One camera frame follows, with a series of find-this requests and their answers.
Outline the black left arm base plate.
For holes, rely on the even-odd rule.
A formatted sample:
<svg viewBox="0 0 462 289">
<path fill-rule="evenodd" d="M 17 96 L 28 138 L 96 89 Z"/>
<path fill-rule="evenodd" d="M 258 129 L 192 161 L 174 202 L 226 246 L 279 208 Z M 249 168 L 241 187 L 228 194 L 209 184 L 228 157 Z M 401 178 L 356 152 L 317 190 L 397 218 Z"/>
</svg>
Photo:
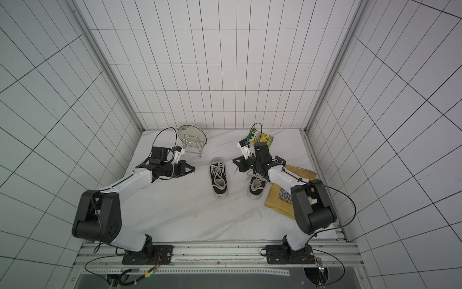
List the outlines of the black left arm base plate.
<svg viewBox="0 0 462 289">
<path fill-rule="evenodd" d="M 126 251 L 123 259 L 123 265 L 147 266 L 156 265 L 160 262 L 161 265 L 171 263 L 174 246 L 172 245 L 152 245 L 147 249 L 142 249 L 139 252 Z"/>
</svg>

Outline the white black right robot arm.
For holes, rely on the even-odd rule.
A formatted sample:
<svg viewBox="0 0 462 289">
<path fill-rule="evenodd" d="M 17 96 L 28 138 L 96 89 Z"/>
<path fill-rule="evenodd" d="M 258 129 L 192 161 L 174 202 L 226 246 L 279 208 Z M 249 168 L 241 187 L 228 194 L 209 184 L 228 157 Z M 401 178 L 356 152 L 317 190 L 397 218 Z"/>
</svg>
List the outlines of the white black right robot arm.
<svg viewBox="0 0 462 289">
<path fill-rule="evenodd" d="M 318 234 L 334 230 L 337 215 L 321 180 L 308 181 L 288 171 L 284 159 L 270 155 L 266 142 L 255 143 L 254 153 L 250 152 L 250 143 L 246 140 L 239 141 L 237 147 L 243 155 L 233 159 L 233 163 L 240 172 L 253 171 L 292 197 L 297 226 L 283 238 L 282 250 L 285 255 L 302 252 Z"/>
</svg>

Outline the black white sneaker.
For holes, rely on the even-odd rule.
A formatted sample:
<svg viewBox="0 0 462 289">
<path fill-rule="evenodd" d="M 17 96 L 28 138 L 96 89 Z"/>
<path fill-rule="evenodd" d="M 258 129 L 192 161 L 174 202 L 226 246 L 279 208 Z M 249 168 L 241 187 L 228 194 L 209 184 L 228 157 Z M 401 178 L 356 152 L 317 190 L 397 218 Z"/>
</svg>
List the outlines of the black white sneaker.
<svg viewBox="0 0 462 289">
<path fill-rule="evenodd" d="M 214 196 L 218 199 L 225 198 L 228 195 L 228 191 L 226 169 L 223 159 L 221 157 L 214 158 L 209 166 L 209 171 Z"/>
<path fill-rule="evenodd" d="M 248 197 L 259 200 L 263 194 L 267 181 L 258 174 L 253 174 L 250 179 Z"/>
</svg>

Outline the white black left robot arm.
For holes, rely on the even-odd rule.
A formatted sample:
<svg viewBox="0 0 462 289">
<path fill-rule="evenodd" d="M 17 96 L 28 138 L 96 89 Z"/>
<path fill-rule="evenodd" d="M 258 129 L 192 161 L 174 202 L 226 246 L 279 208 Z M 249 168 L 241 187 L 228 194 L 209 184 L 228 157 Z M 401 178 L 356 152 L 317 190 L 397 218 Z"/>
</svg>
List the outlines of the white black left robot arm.
<svg viewBox="0 0 462 289">
<path fill-rule="evenodd" d="M 170 180 L 194 172 L 195 167 L 181 159 L 184 154 L 185 149 L 180 146 L 154 146 L 148 158 L 127 177 L 103 189 L 85 191 L 79 201 L 72 235 L 131 252 L 149 248 L 149 236 L 123 224 L 121 205 L 158 179 Z"/>
</svg>

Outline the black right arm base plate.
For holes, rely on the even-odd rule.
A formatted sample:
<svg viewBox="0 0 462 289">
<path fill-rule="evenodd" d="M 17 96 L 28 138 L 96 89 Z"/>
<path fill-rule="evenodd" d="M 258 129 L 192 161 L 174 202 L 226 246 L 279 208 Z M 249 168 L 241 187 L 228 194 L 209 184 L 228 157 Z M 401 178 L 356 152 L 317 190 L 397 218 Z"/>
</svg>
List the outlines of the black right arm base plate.
<svg viewBox="0 0 462 289">
<path fill-rule="evenodd" d="M 316 263 L 316 257 L 313 255 L 310 246 L 299 250 L 292 250 L 287 244 L 268 245 L 264 248 L 264 251 L 267 263 L 272 265 Z"/>
</svg>

